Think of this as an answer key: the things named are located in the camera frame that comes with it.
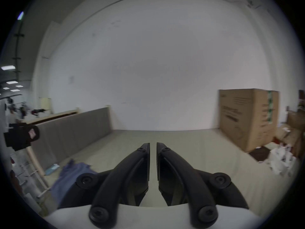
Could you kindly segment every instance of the ceiling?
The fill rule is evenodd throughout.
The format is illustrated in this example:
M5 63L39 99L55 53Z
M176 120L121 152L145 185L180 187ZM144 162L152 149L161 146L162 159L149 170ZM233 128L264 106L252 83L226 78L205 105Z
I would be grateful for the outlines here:
M39 46L46 29L51 21L61 23L71 11L84 0L33 0L21 21L17 21L12 28L10 35L3 47L0 57L0 66L15 65L16 37L15 33L21 27L21 34L18 44L18 85L25 88L30 87L36 57ZM9 91L4 90L6 81L16 79L15 70L0 70L0 93Z

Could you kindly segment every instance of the gray padded panel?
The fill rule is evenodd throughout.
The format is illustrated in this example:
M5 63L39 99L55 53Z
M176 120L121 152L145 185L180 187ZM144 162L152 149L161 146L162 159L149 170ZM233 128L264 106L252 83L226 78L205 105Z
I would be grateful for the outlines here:
M34 154L41 167L46 170L51 165L57 162L55 155L53 154L50 146L45 141L45 129L43 124L38 124L40 138L31 143Z
M86 112L86 123L89 131L89 144L96 142L99 139L98 135L98 126L97 126L97 111L93 110L90 112Z
M88 146L88 127L84 113L72 115L69 118L71 129L75 136L77 152Z
M63 117L55 121L55 125L58 130L59 140L62 143L62 147L67 157L70 157L71 155L78 152L75 136L72 131L71 123L69 121L69 118L71 118L72 116Z
M59 132L56 127L56 121L46 122L43 127L46 133L46 135L44 136L44 140L46 144L49 145L53 154L55 155L56 163L59 163L60 161L67 158L68 155L66 154L63 148L63 143L59 138Z
M32 149L46 170L111 132L108 108L62 117L37 125L40 139Z
M98 138L102 138L111 132L108 108L97 109L96 111Z

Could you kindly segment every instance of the large cardboard box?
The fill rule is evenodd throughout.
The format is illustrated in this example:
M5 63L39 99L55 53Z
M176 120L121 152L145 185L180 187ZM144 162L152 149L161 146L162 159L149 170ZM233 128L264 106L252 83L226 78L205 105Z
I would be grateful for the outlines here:
M279 93L261 89L219 90L220 129L245 152L272 141Z

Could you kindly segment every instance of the blue cloth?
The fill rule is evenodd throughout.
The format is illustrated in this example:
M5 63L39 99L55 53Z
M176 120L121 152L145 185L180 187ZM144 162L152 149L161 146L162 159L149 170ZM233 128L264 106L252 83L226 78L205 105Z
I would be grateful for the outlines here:
M83 173L96 174L95 171L90 169L89 165L85 163L75 164L71 159L59 174L59 178L50 188L51 195L55 198L58 204L61 203L65 194L70 187L76 182L76 178Z

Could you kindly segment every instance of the brown mat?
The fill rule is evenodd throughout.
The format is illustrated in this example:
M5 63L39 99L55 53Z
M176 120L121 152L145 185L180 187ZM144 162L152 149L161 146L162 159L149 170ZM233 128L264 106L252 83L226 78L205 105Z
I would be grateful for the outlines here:
M256 148L249 153L256 161L263 162L269 156L270 149L262 146L261 148Z

